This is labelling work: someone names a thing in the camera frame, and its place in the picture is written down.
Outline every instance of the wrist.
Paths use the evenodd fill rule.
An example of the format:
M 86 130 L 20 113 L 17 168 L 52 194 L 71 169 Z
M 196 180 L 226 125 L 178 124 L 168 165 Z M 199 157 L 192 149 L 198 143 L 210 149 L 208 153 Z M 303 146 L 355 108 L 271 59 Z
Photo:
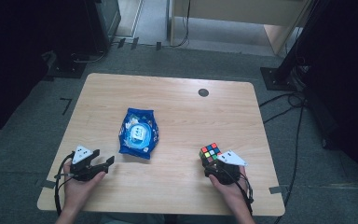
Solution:
M 233 204 L 230 209 L 238 223 L 255 223 L 245 202 Z
M 64 206 L 56 224 L 74 223 L 79 211 L 76 206 Z

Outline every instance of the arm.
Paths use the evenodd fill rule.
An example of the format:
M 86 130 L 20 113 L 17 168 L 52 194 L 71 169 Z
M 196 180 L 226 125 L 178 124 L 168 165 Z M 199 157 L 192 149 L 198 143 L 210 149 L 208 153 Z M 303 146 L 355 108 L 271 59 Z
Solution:
M 63 166 L 63 171 L 68 174 L 70 172 L 71 162 L 67 162 Z M 86 204 L 92 191 L 101 182 L 105 172 L 100 172 L 88 182 L 77 181 L 74 179 L 69 180 L 64 185 L 65 203 L 62 208 L 61 215 L 58 217 L 56 224 L 69 224 L 74 223 L 77 214 Z
M 245 168 L 240 166 L 240 171 L 243 175 L 246 176 Z M 249 212 L 248 207 L 246 206 L 245 200 L 242 197 L 240 189 L 235 185 L 222 185 L 219 183 L 219 180 L 213 175 L 209 175 L 209 178 L 215 188 L 223 195 L 223 198 L 232 211 L 238 223 L 240 224 L 254 224 L 255 221 L 252 218 L 251 213 Z M 241 178 L 238 183 L 244 190 L 247 190 L 245 181 Z

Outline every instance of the metal stand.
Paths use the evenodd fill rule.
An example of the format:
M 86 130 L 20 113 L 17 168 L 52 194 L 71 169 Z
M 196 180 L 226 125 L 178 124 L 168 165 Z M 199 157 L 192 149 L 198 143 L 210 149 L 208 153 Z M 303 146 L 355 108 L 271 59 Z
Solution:
M 87 60 L 89 57 L 83 57 L 82 60 Z M 71 60 L 62 60 L 60 57 L 54 61 L 50 67 L 48 77 L 67 77 L 67 78 L 81 78 L 86 63 L 75 63 Z
M 260 67 L 264 83 L 269 91 L 297 91 L 297 87 L 290 74 L 284 79 L 277 79 L 278 68 Z

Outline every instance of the blue bag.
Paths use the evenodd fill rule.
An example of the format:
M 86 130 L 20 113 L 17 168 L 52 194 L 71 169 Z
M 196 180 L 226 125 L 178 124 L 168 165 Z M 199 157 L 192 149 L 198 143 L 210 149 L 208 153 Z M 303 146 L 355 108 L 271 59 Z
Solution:
M 129 108 L 118 135 L 122 154 L 150 160 L 158 142 L 158 126 L 153 110 Z

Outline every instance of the gray carpet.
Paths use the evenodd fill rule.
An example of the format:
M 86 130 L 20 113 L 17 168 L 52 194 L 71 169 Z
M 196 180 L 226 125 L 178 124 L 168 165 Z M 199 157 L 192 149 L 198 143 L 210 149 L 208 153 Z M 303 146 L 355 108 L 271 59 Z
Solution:
M 87 74 L 112 73 L 252 82 L 259 103 L 286 93 L 267 91 L 259 67 L 278 67 L 281 58 L 191 49 L 113 46 L 81 79 L 41 81 L 0 131 L 0 223 L 53 223 L 55 212 L 36 207 Z M 68 101 L 73 99 L 68 110 Z M 268 119 L 289 107 L 286 98 L 261 107 Z M 289 186 L 295 164 L 299 109 L 265 125 L 280 185 Z M 96 223 L 100 214 L 82 213 L 77 223 Z M 273 223 L 276 217 L 255 217 Z M 341 151 L 325 150 L 312 114 L 304 109 L 296 180 L 280 223 L 358 223 L 358 165 Z

